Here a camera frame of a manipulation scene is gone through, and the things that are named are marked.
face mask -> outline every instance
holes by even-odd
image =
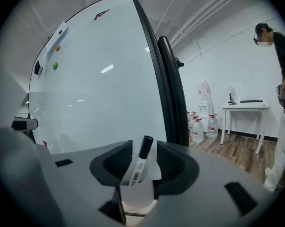
[[[269,45],[267,42],[259,42],[258,41],[258,45],[260,46],[260,47],[270,47],[271,45]]]

green magnet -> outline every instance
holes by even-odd
[[[56,70],[56,69],[57,69],[57,66],[58,66],[58,63],[55,62],[55,63],[53,64],[53,69]]]

logo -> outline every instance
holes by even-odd
[[[95,16],[95,19],[94,19],[94,20],[96,20],[98,17],[100,17],[100,16],[104,15],[104,14],[105,14],[105,13],[107,13],[108,11],[109,11],[109,9],[108,9],[107,11],[103,11],[103,12],[101,12],[101,13],[96,14],[96,16]]]

wooden floor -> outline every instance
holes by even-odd
[[[258,140],[240,135],[225,134],[223,145],[220,144],[221,132],[216,139],[205,136],[201,144],[196,144],[190,137],[190,147],[220,155],[237,165],[240,169],[252,174],[257,180],[264,183],[265,169],[272,167],[276,142],[264,140],[258,155],[255,150]]]

man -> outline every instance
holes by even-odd
[[[280,93],[278,94],[278,100],[280,105],[284,107],[284,110],[280,121],[274,165],[272,169],[265,169],[267,178],[264,187],[270,192],[273,192],[285,169],[285,36],[279,32],[273,32],[273,29],[267,24],[257,24],[255,33],[257,35],[257,38],[254,38],[256,44],[271,46],[274,43],[283,78]]]

